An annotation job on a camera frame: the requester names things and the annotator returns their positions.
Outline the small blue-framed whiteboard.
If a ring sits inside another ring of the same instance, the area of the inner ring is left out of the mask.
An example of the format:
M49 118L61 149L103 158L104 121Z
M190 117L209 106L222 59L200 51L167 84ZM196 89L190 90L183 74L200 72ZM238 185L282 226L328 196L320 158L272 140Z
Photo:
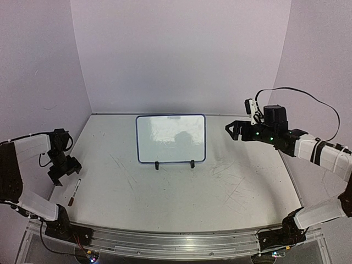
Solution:
M135 118L137 160L142 164L206 160L203 114L139 115Z

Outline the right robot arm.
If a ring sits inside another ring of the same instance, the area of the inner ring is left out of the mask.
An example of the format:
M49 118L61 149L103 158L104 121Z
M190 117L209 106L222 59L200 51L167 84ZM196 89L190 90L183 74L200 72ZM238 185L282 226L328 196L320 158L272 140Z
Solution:
M343 179L347 185L336 198L311 207L301 207L282 220L282 226L257 234L260 250L302 243L311 226L342 217L351 217L351 150L332 144L300 129L289 129L286 109L280 105L265 106L260 113L253 100L245 101L250 121L235 120L225 126L234 140L258 141L272 145L290 157L307 160Z

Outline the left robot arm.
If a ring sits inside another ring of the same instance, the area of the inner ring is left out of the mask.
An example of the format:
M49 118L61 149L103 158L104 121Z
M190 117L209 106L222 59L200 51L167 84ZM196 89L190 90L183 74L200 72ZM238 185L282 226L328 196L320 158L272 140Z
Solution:
M38 219L46 225L46 235L61 240L74 236L67 210L51 203L28 186L34 158L48 157L48 176L54 186L62 186L61 177L79 173L80 162L67 152L73 145L69 131L59 128L54 131L29 134L1 143L1 203L28 219Z

